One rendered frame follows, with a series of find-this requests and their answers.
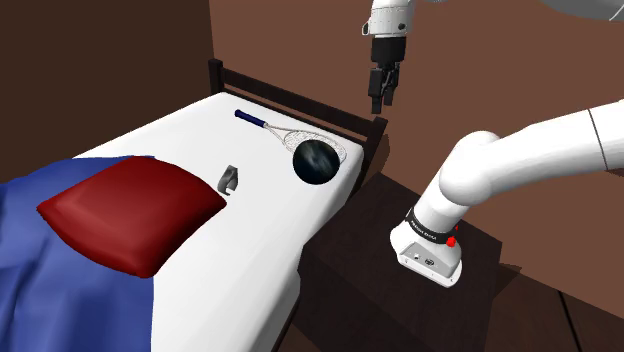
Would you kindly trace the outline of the dark robot stand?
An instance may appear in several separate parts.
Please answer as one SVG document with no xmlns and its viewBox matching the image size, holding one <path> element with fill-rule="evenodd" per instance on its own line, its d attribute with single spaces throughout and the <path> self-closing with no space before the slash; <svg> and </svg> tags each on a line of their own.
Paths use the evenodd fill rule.
<svg viewBox="0 0 624 352">
<path fill-rule="evenodd" d="M 444 288 L 401 266 L 390 231 L 418 196 L 375 174 L 304 246 L 294 325 L 321 352 L 484 352 L 502 244 L 461 222 Z"/>
</svg>

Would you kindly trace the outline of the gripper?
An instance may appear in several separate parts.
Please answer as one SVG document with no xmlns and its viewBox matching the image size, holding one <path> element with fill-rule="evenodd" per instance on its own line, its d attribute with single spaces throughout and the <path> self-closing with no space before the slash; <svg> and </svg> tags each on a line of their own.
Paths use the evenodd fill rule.
<svg viewBox="0 0 624 352">
<path fill-rule="evenodd" d="M 386 78 L 382 68 L 372 68 L 369 76 L 368 96 L 371 98 L 371 113 L 379 114 L 382 100 L 385 106 L 393 104 L 394 92 L 398 86 L 400 64 L 405 58 L 407 38 L 375 37 L 372 39 L 371 61 L 380 67 L 388 67 Z"/>
</svg>

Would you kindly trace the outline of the blue handled white racket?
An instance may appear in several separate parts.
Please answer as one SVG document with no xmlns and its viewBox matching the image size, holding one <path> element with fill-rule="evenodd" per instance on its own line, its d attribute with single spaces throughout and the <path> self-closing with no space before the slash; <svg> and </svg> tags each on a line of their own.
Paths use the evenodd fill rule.
<svg viewBox="0 0 624 352">
<path fill-rule="evenodd" d="M 291 153 L 294 153 L 296 148 L 299 147 L 303 142 L 308 141 L 308 140 L 316 140 L 316 141 L 324 142 L 327 145 L 329 145 L 338 155 L 340 162 L 344 162 L 346 160 L 347 151 L 345 147 L 330 137 L 327 137 L 325 135 L 322 135 L 313 131 L 285 128 L 285 127 L 272 125 L 251 114 L 243 112 L 240 109 L 236 109 L 234 112 L 234 115 L 242 120 L 245 120 L 249 123 L 259 126 L 265 130 L 268 130 Z"/>
</svg>

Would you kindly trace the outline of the small grey curved object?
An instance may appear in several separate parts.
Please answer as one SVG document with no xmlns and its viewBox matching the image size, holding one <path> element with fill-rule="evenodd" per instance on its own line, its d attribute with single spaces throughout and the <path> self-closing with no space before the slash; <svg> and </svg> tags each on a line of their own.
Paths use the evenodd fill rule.
<svg viewBox="0 0 624 352">
<path fill-rule="evenodd" d="M 230 191 L 235 191 L 238 186 L 238 169 L 232 165 L 229 165 L 220 177 L 217 184 L 217 190 L 229 196 Z"/>
</svg>

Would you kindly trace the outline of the black ball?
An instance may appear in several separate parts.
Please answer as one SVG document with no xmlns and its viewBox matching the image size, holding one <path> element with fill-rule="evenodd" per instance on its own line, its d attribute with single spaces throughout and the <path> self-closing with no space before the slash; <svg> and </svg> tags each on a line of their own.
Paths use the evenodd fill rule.
<svg viewBox="0 0 624 352">
<path fill-rule="evenodd" d="M 338 172 L 338 153 L 326 142 L 306 140 L 293 153 L 293 169 L 305 183 L 321 185 L 329 182 Z"/>
</svg>

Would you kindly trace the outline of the white bed with dark frame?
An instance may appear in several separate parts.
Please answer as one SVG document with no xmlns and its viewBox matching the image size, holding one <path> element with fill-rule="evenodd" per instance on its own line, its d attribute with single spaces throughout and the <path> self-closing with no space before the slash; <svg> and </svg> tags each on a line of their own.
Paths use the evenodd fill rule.
<svg viewBox="0 0 624 352">
<path fill-rule="evenodd" d="M 154 276 L 151 352 L 273 352 L 297 302 L 303 245 L 359 189 L 386 128 L 209 62 L 211 93 L 90 150 L 150 155 L 217 186 L 229 165 L 238 186 Z M 236 109 L 279 127 L 313 131 L 347 157 L 328 183 L 302 182 L 292 155 Z"/>
</svg>

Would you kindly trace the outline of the blue blanket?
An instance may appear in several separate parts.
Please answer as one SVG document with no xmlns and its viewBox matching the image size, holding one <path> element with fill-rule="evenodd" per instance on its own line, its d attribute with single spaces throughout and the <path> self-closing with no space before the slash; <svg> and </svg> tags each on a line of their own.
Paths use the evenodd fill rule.
<svg viewBox="0 0 624 352">
<path fill-rule="evenodd" d="M 116 162 L 65 159 L 0 184 L 0 352 L 151 352 L 152 280 L 77 253 L 36 210 Z"/>
</svg>

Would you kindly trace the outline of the red pillow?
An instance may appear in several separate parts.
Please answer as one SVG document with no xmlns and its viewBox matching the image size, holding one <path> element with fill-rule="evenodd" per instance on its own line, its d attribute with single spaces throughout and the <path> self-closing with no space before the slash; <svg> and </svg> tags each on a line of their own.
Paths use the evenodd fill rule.
<svg viewBox="0 0 624 352">
<path fill-rule="evenodd" d="M 225 199 L 198 176 L 133 156 L 43 201 L 37 211 L 81 255 L 150 278 L 225 207 Z"/>
</svg>

